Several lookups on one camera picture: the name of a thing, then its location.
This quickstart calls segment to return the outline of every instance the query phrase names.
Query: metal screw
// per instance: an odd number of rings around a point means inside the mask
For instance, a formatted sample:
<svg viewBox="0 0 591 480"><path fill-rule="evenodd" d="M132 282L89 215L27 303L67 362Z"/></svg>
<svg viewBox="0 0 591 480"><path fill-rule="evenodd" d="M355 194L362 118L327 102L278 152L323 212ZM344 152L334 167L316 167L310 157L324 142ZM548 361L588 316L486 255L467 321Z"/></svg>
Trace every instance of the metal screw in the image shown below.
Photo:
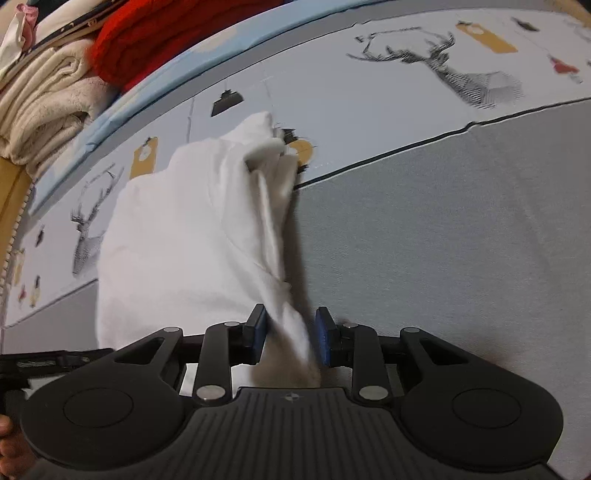
<svg viewBox="0 0 591 480"><path fill-rule="evenodd" d="M383 400L388 396L388 390L379 385L368 385L359 390L359 396L365 400Z"/></svg>
<svg viewBox="0 0 591 480"><path fill-rule="evenodd" d="M219 385L204 385L197 389L196 394L203 401L217 400L226 394L226 389Z"/></svg>

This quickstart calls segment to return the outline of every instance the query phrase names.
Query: deer illustration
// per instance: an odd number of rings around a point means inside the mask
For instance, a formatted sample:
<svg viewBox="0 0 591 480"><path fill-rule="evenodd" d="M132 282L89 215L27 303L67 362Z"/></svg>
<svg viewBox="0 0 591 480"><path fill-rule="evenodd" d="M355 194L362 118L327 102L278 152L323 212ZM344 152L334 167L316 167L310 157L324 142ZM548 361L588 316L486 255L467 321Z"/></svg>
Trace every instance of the deer illustration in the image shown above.
<svg viewBox="0 0 591 480"><path fill-rule="evenodd" d="M429 45L428 56L423 57L411 50L394 50L388 45L385 47L385 53L375 54L371 52L372 42L377 36L409 30L420 30L438 40L437 42L425 40ZM400 60L403 63L422 62L442 82L456 92L464 102L479 108L490 108L497 103L513 102L522 96L521 82L507 73L460 73L446 65L449 54L445 50L453 47L456 42L451 32L448 35L446 37L445 35L427 32L422 27L375 32L367 37L355 37L358 42L366 43L362 56L349 53L347 55L353 59L364 61Z"/></svg>
<svg viewBox="0 0 591 480"><path fill-rule="evenodd" d="M98 258L98 254L100 251L100 243L102 242L105 233L102 232L100 235L89 237L88 234L90 225L96 218L96 215L99 213L101 204L105 201L105 199L113 191L113 188L115 188L115 186L117 185L117 182L121 178L121 175L123 175L123 171L124 168L121 169L117 176L113 175L109 170L105 172L111 178L109 186L106 190L100 190L99 198L92 207L92 210L90 211L88 218L84 218L82 215L81 202L78 204L78 209L76 211L72 211L70 219L72 220L72 222L76 224L76 229L80 232L80 235L78 237L78 243L76 244L76 250L74 251L74 263L72 266L72 273L74 274L74 276L80 274L80 272L82 272L82 270L85 267L93 265Z"/></svg>

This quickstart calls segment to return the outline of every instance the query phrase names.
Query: yellow tag print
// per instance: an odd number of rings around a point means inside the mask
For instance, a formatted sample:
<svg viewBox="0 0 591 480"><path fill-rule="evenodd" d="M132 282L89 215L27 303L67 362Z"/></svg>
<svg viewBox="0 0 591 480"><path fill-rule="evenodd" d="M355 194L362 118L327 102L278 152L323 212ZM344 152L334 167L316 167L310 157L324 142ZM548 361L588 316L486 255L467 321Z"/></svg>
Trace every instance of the yellow tag print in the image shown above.
<svg viewBox="0 0 591 480"><path fill-rule="evenodd" d="M304 138L298 137L293 128L284 128L283 134L285 144L297 152L297 171L301 173L308 168L314 153L314 146Z"/></svg>
<svg viewBox="0 0 591 480"><path fill-rule="evenodd" d="M134 162L131 164L131 172L129 174L130 180L154 171L157 150L158 137L150 137L144 145L134 152Z"/></svg>
<svg viewBox="0 0 591 480"><path fill-rule="evenodd" d="M478 23L458 22L456 27L495 53L515 53L517 51L513 45Z"/></svg>

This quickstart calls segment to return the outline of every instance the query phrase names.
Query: grey fabric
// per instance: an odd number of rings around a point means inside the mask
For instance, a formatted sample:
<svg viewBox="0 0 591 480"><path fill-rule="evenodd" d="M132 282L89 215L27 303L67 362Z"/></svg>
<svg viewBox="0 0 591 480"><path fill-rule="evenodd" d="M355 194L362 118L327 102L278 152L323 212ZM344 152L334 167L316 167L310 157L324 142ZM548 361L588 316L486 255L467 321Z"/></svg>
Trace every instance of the grey fabric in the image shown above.
<svg viewBox="0 0 591 480"><path fill-rule="evenodd" d="M95 335L96 282L4 330L2 353L92 350Z"/></svg>
<svg viewBox="0 0 591 480"><path fill-rule="evenodd" d="M548 389L566 478L591 470L590 116L548 109L344 173L298 193L286 234L308 318L418 326Z"/></svg>

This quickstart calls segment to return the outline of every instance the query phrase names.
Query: red blanket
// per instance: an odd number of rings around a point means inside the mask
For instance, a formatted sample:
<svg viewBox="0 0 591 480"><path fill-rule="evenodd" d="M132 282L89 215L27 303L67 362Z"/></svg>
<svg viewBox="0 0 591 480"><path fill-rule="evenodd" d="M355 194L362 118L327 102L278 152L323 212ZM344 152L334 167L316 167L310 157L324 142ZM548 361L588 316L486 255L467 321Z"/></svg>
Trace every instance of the red blanket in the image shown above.
<svg viewBox="0 0 591 480"><path fill-rule="evenodd" d="M129 0L109 17L90 57L97 74L127 91L164 63L282 0Z"/></svg>

